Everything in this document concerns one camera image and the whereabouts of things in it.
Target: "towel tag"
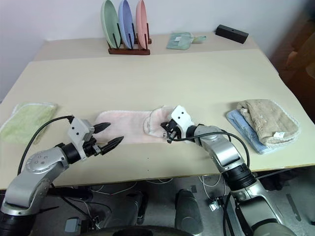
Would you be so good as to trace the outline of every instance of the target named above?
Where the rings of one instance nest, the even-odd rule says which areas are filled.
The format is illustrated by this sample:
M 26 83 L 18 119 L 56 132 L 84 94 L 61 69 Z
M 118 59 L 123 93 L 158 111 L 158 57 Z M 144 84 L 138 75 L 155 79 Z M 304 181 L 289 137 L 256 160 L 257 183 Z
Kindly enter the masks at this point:
M 285 132 L 275 132 L 274 137 L 282 139 L 284 135 L 285 135 Z

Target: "table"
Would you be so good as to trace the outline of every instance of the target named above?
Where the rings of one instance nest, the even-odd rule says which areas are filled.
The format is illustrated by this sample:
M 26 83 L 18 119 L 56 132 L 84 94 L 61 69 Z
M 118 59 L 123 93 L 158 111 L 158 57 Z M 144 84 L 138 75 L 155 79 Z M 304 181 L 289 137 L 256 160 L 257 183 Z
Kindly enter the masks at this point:
M 187 52 L 165 50 L 169 54 L 159 54 L 152 50 L 151 56 L 84 58 L 83 54 L 68 53 L 69 59 L 56 59 L 56 56 L 45 58 L 49 50 L 44 48 L 0 105 L 0 123 L 9 118 L 17 103 L 25 101 L 55 102 L 59 104 L 56 117 L 74 114 L 92 123 L 106 110 L 148 111 L 162 105 L 180 104 L 195 123 L 216 125 L 238 134 L 225 114 L 241 100 L 272 99 L 300 122 L 302 133 L 297 142 L 271 154 L 258 155 L 249 146 L 251 169 L 315 165 L 315 125 L 266 56 L 254 44 L 220 40 L 229 45 L 229 50 L 214 51 L 212 45 L 210 52 L 195 52 L 197 45 L 194 45 L 195 49 Z M 69 142 L 68 127 L 66 121 L 55 122 L 40 143 L 31 147 L 29 154 Z M 233 143 L 245 157 L 242 146 L 237 141 Z M 0 189 L 7 188 L 15 177 L 24 148 L 24 145 L 1 141 Z M 119 145 L 105 156 L 90 157 L 71 165 L 55 180 L 55 185 L 217 172 L 207 153 L 193 143 Z

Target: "plate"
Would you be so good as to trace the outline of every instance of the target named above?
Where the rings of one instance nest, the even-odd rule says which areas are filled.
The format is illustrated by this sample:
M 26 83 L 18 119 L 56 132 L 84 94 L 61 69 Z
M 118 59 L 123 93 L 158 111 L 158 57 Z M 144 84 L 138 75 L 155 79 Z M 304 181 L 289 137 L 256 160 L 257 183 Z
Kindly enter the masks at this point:
M 137 23 L 137 33 L 138 33 L 138 41 L 141 47 L 146 48 L 146 40 L 147 37 L 148 43 L 148 28 L 147 28 L 147 11 L 146 6 L 144 5 L 144 1 L 140 0 L 138 2 L 136 8 L 136 23 Z
M 118 47 L 120 47 L 121 38 L 119 34 L 119 29 L 117 26 L 118 23 L 118 16 L 117 12 L 115 10 L 115 7 L 113 3 L 110 0 L 106 0 L 103 5 L 100 12 L 100 19 L 102 22 L 102 27 L 104 34 L 106 36 L 108 44 L 112 48 L 117 48 L 114 40 L 114 36 L 116 38 L 116 42 Z
M 132 30 L 132 14 L 127 0 L 123 0 L 120 3 L 118 16 L 123 42 L 126 45 L 126 47 L 131 49 L 133 48 L 134 45 L 134 35 Z

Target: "folded towel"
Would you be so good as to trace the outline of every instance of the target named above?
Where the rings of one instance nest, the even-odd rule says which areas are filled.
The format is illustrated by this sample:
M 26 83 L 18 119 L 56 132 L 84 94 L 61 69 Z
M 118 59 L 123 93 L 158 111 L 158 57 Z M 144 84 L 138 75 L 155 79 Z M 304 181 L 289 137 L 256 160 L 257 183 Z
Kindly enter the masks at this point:
M 271 100 L 245 100 L 237 104 L 237 109 L 268 147 L 288 145 L 301 132 L 298 122 Z
M 11 117 L 0 128 L 0 138 L 9 143 L 27 144 L 34 133 L 54 115 L 57 105 L 53 103 L 21 103 L 15 106 Z M 37 144 L 43 129 L 34 140 Z
M 266 154 L 275 150 L 275 148 L 267 147 L 259 141 L 257 133 L 246 122 L 238 110 L 230 111 L 226 114 L 226 118 L 259 154 Z
M 166 133 L 160 124 L 168 121 L 173 109 L 163 106 L 154 111 L 102 112 L 95 123 L 110 122 L 111 125 L 94 137 L 99 143 L 107 143 L 119 136 L 124 136 L 122 144 L 166 142 Z

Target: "green plate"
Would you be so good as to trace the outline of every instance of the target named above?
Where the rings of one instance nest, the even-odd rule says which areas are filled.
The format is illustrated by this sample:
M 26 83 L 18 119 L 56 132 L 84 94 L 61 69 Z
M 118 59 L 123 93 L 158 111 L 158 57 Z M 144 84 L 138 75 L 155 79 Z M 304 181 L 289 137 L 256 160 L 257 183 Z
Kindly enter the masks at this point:
M 110 0 L 106 0 L 100 12 L 100 19 L 102 22 L 102 27 L 104 34 L 106 36 L 107 42 L 112 48 L 117 48 L 114 40 L 114 36 L 116 38 L 116 42 L 118 47 L 120 47 L 121 38 L 118 30 L 117 23 L 119 22 L 117 12 L 113 3 Z

